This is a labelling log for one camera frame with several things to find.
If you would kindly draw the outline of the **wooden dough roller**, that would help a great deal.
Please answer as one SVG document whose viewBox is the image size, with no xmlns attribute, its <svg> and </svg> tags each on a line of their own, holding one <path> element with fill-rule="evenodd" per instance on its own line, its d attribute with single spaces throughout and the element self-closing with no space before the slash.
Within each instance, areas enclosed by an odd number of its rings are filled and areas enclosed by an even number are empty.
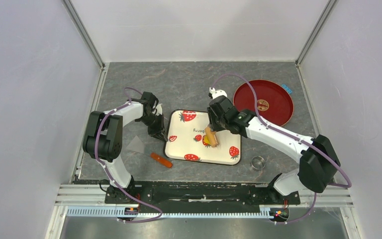
<svg viewBox="0 0 382 239">
<path fill-rule="evenodd" d="M 209 126 L 207 126 L 204 129 L 204 133 L 205 133 L 206 141 L 211 147 L 217 147 L 219 145 L 218 140 L 217 140 L 216 135 L 215 135 L 216 132 L 212 131 Z"/>
</svg>

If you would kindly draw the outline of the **white strawberry print tray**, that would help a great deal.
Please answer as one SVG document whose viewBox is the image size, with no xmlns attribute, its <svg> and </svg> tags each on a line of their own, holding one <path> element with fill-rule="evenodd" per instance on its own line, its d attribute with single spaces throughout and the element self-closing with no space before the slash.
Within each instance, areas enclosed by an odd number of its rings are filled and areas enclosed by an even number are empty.
<svg viewBox="0 0 382 239">
<path fill-rule="evenodd" d="M 236 165 L 241 160 L 241 136 L 224 130 L 215 134 L 219 145 L 209 143 L 205 128 L 207 112 L 175 110 L 168 125 L 164 154 L 171 159 L 219 165 Z"/>
</svg>

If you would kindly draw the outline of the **yellow dough piece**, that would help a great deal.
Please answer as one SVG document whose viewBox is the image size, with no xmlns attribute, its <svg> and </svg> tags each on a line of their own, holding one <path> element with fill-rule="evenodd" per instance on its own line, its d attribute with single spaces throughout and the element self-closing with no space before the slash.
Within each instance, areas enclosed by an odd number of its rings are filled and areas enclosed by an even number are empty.
<svg viewBox="0 0 382 239">
<path fill-rule="evenodd" d="M 211 145 L 210 145 L 210 143 L 209 143 L 209 140 L 208 140 L 206 137 L 204 137 L 204 138 L 202 139 L 202 144 L 203 144 L 205 147 L 211 147 Z"/>
</svg>

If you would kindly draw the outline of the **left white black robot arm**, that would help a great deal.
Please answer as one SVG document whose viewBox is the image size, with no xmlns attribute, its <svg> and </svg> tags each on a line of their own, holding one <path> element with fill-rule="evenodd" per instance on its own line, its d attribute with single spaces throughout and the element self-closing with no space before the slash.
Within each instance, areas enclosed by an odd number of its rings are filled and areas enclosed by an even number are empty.
<svg viewBox="0 0 382 239">
<path fill-rule="evenodd" d="M 146 125 L 149 136 L 168 141 L 162 105 L 151 92 L 143 92 L 141 98 L 128 99 L 112 110 L 91 112 L 83 138 L 83 151 L 101 165 L 124 203 L 131 203 L 136 197 L 135 188 L 130 186 L 133 177 L 120 157 L 123 127 L 133 121 Z"/>
</svg>

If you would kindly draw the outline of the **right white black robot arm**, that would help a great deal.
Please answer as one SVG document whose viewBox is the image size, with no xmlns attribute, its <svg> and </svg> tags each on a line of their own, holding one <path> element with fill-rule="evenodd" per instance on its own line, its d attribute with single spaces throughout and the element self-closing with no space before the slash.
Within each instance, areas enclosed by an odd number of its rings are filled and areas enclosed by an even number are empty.
<svg viewBox="0 0 382 239">
<path fill-rule="evenodd" d="M 255 112 L 238 111 L 225 96 L 214 98 L 207 112 L 212 131 L 227 130 L 262 142 L 299 164 L 298 169 L 280 173 L 269 183 L 267 195 L 273 203 L 280 203 L 291 193 L 302 189 L 322 193 L 340 167 L 330 140 L 323 135 L 316 138 L 297 135 L 275 124 L 262 122 Z"/>
</svg>

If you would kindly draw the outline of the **round red plate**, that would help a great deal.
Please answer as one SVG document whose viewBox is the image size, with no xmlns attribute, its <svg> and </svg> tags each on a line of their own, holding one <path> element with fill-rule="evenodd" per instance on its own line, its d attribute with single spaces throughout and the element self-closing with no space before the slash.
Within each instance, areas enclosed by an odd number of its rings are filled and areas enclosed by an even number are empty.
<svg viewBox="0 0 382 239">
<path fill-rule="evenodd" d="M 288 123 L 294 112 L 294 103 L 288 91 L 268 80 L 252 80 L 249 83 L 257 98 L 254 99 L 250 87 L 244 83 L 234 93 L 234 106 L 239 111 L 258 111 L 264 119 L 279 126 Z"/>
</svg>

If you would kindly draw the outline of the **small blue plastic piece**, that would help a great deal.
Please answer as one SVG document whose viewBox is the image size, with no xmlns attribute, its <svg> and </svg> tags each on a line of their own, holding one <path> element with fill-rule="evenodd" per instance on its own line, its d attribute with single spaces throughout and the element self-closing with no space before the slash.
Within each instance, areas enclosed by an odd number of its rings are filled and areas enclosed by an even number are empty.
<svg viewBox="0 0 382 239">
<path fill-rule="evenodd" d="M 286 84 L 282 84 L 281 87 L 282 87 L 288 94 L 291 94 L 291 93 L 292 93 L 292 90 L 291 90 Z"/>
</svg>

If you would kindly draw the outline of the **orange handled metal scraper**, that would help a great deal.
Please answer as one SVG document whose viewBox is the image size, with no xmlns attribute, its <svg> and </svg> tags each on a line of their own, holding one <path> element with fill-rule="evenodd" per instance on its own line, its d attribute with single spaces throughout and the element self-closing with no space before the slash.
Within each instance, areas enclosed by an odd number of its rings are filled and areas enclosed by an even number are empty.
<svg viewBox="0 0 382 239">
<path fill-rule="evenodd" d="M 135 136 L 132 139 L 132 141 L 127 145 L 126 149 L 146 155 L 152 158 L 153 160 L 157 161 L 159 164 L 163 165 L 164 167 L 172 168 L 173 166 L 171 161 L 153 152 L 150 148 L 147 148 L 138 136 Z"/>
</svg>

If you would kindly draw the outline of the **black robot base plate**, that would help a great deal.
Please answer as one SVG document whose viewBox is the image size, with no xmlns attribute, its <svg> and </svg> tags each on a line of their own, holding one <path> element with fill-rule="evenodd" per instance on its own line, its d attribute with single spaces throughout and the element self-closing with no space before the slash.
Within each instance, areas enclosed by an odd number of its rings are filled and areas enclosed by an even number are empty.
<svg viewBox="0 0 382 239">
<path fill-rule="evenodd" d="M 123 193 L 105 189 L 106 204 L 140 213 L 256 213 L 260 205 L 301 203 L 298 192 L 282 196 L 265 183 L 135 181 Z"/>
</svg>

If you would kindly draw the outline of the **aluminium frame rail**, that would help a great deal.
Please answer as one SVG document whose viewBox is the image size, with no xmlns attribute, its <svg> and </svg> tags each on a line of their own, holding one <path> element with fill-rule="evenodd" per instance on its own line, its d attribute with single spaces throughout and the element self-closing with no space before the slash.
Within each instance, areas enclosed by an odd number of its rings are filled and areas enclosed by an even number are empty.
<svg viewBox="0 0 382 239">
<path fill-rule="evenodd" d="M 55 206 L 67 207 L 66 216 L 78 217 L 116 217 L 116 218 L 155 218 L 160 213 L 144 212 L 143 206 L 138 213 L 127 212 L 127 209 L 137 208 L 137 204 L 106 204 L 105 193 L 101 191 L 98 185 L 61 185 L 57 194 Z M 288 209 L 309 208 L 312 204 L 313 193 L 307 190 L 301 190 L 299 193 L 300 204 L 287 203 Z M 209 202 L 215 202 L 208 198 L 191 199 L 190 203 L 202 203 L 203 206 L 209 206 Z M 323 194 L 317 194 L 315 208 L 353 208 L 354 204 L 349 195 L 349 191 L 343 188 L 331 187 L 326 189 Z M 273 216 L 270 212 L 283 209 L 282 205 L 259 204 L 254 209 L 238 209 L 233 212 L 231 208 L 226 212 L 220 212 L 220 207 L 215 212 L 209 212 L 209 209 L 201 209 L 198 212 L 186 212 L 185 209 L 179 209 L 178 212 L 168 212 L 168 209 L 162 209 L 163 213 L 158 219 L 164 218 L 208 218 L 208 219 L 226 219 L 226 218 L 255 218 L 270 219 Z"/>
</svg>

